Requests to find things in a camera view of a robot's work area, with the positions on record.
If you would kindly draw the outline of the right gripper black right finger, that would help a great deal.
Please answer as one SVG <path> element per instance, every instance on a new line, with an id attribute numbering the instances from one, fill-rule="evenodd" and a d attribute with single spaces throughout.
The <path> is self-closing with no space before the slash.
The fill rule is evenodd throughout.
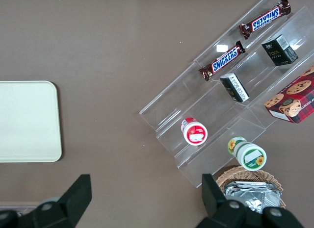
<path id="1" fill-rule="evenodd" d="M 211 174 L 202 175 L 202 200 L 207 212 L 198 228 L 262 228 L 262 216 L 241 202 L 228 200 Z"/>

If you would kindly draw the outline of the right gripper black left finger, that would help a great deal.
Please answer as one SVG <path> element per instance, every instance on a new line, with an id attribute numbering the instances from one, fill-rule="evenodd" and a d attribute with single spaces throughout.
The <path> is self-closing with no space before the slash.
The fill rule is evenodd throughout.
<path id="1" fill-rule="evenodd" d="M 91 176 L 80 175 L 56 202 L 45 202 L 18 219 L 20 228 L 75 228 L 92 199 Z"/>

